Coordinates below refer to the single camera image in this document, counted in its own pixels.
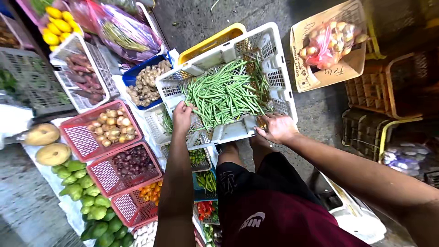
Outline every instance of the shirt logo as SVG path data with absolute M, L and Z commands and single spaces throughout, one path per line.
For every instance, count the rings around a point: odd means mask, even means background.
M 244 223 L 241 225 L 239 230 L 243 229 L 244 227 L 259 227 L 261 222 L 263 222 L 265 219 L 265 213 L 263 212 L 257 212 L 256 214 L 251 215 L 248 217 Z

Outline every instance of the plastic bag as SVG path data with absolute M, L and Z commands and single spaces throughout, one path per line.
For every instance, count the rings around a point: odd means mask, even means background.
M 86 2 L 97 34 L 119 56 L 140 63 L 160 51 L 162 41 L 150 27 L 113 5 Z
M 308 65 L 328 69 L 351 52 L 352 46 L 366 41 L 354 24 L 330 21 L 309 33 L 309 45 L 300 50 L 299 55 Z

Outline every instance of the red plastic basket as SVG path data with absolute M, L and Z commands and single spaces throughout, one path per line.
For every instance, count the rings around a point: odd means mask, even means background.
M 146 149 L 155 169 L 150 169 L 139 175 L 132 175 L 125 178 L 117 175 L 116 165 L 113 163 L 112 158 L 122 151 L 140 145 Z M 162 176 L 162 171 L 159 168 L 156 157 L 152 154 L 144 141 L 134 143 L 123 149 L 118 149 L 105 157 L 97 159 L 91 165 L 87 166 L 87 171 L 105 197 L 127 194 L 135 189 L 152 184 L 154 180 Z
M 104 147 L 96 140 L 96 135 L 87 129 L 91 121 L 96 120 L 99 114 L 104 113 L 107 109 L 117 110 L 121 106 L 125 109 L 128 117 L 137 131 L 137 136 L 125 143 L 113 143 L 109 147 Z M 122 100 L 101 105 L 95 109 L 91 109 L 85 113 L 79 114 L 67 121 L 61 123 L 59 127 L 62 137 L 67 141 L 72 151 L 77 155 L 81 162 L 96 159 L 98 157 L 108 155 L 118 149 L 122 149 L 142 139 L 142 131 L 139 129 L 129 107 Z
M 150 181 L 142 186 L 137 186 L 137 188 L 144 187 L 160 180 L 163 180 L 163 178 Z M 145 202 L 139 194 L 140 191 L 136 189 L 129 194 L 117 196 L 111 200 L 114 212 L 116 212 L 124 225 L 135 228 L 133 232 L 137 231 L 140 227 L 157 220 L 158 206 L 151 201 Z

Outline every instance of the red plastic bag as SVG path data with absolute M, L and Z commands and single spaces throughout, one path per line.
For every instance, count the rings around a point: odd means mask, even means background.
M 352 46 L 368 39 L 354 24 L 330 21 L 309 33 L 309 45 L 299 55 L 308 65 L 328 69 L 351 52 Z

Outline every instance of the leg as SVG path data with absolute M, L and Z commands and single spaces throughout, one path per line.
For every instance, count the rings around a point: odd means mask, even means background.
M 269 154 L 276 152 L 270 147 L 269 142 L 262 136 L 256 135 L 250 137 L 250 146 L 253 149 L 253 161 L 255 162 L 255 171 L 259 170 L 264 157 Z
M 224 150 L 218 156 L 218 166 L 224 162 L 233 162 L 241 167 L 241 159 L 239 158 L 238 146 L 235 142 L 228 142 L 224 145 Z

